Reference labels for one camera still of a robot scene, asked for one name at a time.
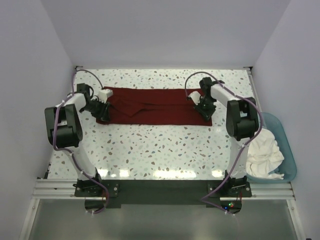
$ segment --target metal frame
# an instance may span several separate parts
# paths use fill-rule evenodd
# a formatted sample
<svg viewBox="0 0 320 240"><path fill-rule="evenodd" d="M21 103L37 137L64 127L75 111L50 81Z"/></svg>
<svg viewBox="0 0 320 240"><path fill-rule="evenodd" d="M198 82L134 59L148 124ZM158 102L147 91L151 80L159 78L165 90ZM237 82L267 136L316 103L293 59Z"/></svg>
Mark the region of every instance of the metal frame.
<svg viewBox="0 0 320 240"><path fill-rule="evenodd" d="M34 225L35 218L36 218L36 214L38 211L39 202L40 202L39 198L31 199L29 209L26 213L25 220L24 220L24 223L22 226L19 240L28 240L29 239L30 233L31 233L31 230Z"/></svg>
<svg viewBox="0 0 320 240"><path fill-rule="evenodd" d="M296 200L287 200L286 203L288 204L291 220L298 240L306 240L307 237L297 210Z"/></svg>
<svg viewBox="0 0 320 240"><path fill-rule="evenodd" d="M100 200L101 197L75 197L75 180L39 179L36 181L32 197L34 199L77 199ZM260 184L251 183L252 197L246 200L294 200L294 193L290 183ZM221 197L224 200L233 200L234 197Z"/></svg>
<svg viewBox="0 0 320 240"><path fill-rule="evenodd" d="M254 78L252 76L251 69L247 68L246 71L247 71L247 74L248 74L248 77L249 77L249 81L250 81L250 84L251 84L251 87L252 87L252 91L253 91L253 95L254 95L256 104L257 104L259 110L262 111L261 104L260 104L260 101L259 101L259 98L258 98L258 93L257 93L257 90L256 90L256 86L255 86L255 83L254 83ZM297 239L298 240L306 240L307 237L306 237L306 234L305 234L301 219L299 217L299 213L298 213L298 209L297 209L297 205L296 205L296 199L295 198L294 199L287 199L286 203L288 205L289 213L290 213L290 216L291 216L291 220L292 220L292 223L293 223L293 227L294 227Z"/></svg>

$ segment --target red cloth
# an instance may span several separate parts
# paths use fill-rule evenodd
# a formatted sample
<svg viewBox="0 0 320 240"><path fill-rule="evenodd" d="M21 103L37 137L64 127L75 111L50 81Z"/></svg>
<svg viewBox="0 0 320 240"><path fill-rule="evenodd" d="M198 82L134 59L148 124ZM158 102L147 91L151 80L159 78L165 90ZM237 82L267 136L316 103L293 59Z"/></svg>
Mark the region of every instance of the red cloth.
<svg viewBox="0 0 320 240"><path fill-rule="evenodd" d="M184 89L131 89L105 87L113 91L111 121L100 124L147 124L147 125L201 125L212 126L194 109L194 103L186 99ZM201 89L188 89L188 92Z"/></svg>

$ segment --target speckled white surface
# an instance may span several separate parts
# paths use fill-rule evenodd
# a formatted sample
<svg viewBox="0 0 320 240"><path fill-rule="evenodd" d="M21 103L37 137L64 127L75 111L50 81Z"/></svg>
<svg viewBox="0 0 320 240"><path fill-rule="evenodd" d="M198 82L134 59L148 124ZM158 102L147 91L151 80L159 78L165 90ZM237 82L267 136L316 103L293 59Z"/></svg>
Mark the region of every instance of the speckled white surface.
<svg viewBox="0 0 320 240"><path fill-rule="evenodd" d="M91 70L104 86L135 89L182 89L196 69L97 69ZM246 70L205 70L238 95L252 97ZM205 75L193 76L188 88L198 88ZM95 92L99 83L79 72L75 84L87 83ZM79 115L83 146L103 179L222 179L230 157L226 108L216 103L213 126L100 125L89 112ZM52 152L49 179L77 179L66 155Z"/></svg>

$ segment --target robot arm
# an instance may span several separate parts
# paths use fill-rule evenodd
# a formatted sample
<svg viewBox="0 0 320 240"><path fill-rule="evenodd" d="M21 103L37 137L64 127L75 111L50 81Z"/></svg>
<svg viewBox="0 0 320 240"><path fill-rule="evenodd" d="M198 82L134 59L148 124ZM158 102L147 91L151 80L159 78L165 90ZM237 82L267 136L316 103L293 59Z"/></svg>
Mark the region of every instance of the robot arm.
<svg viewBox="0 0 320 240"><path fill-rule="evenodd" d="M65 102L64 106L60 108L58 117L56 131L57 148L68 148L71 150L75 155L76 163L79 168L90 178L93 178L98 182L100 182L100 176L97 169L90 162L81 143L83 139L83 131L78 114L86 110L91 112L93 117L102 121L108 121L109 103L107 103L107 99L111 95L111 90L102 89L98 93L98 98L92 99L90 97L90 86L84 83L78 84L76 93ZM51 145L53 144L56 111L57 106L48 107L44 110L47 136ZM78 182L86 184L88 182L88 178L81 173L78 167L76 167L71 154L68 154L68 158L77 172Z"/></svg>
<svg viewBox="0 0 320 240"><path fill-rule="evenodd" d="M216 81L212 81L210 77L204 77L199 84L204 96L194 91L188 98L192 99L195 104L194 108L205 120L208 121L215 112L216 106L214 103L216 101L226 107L226 130L231 137L231 152L225 176L231 172L237 156L239 156L230 175L230 182L232 182L230 187L243 187L247 182L246 162L249 144L246 145L241 154L239 152L259 128L257 111L247 101L234 96ZM247 100L256 104L253 97L248 97Z"/></svg>

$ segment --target white wall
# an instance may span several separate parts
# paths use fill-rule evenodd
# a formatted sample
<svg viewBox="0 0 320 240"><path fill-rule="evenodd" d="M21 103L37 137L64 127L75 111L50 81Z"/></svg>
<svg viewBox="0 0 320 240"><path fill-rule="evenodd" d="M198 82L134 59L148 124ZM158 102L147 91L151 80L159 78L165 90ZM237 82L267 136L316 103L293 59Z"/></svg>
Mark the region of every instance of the white wall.
<svg viewBox="0 0 320 240"><path fill-rule="evenodd" d="M253 68L264 112L285 128L298 173L299 213L312 239L320 236L320 1L291 0Z"/></svg>
<svg viewBox="0 0 320 240"><path fill-rule="evenodd" d="M44 109L70 88L72 64L39 0L1 1L0 32L0 239L15 240L48 166Z"/></svg>
<svg viewBox="0 0 320 240"><path fill-rule="evenodd" d="M42 0L76 65L253 66L290 0Z"/></svg>

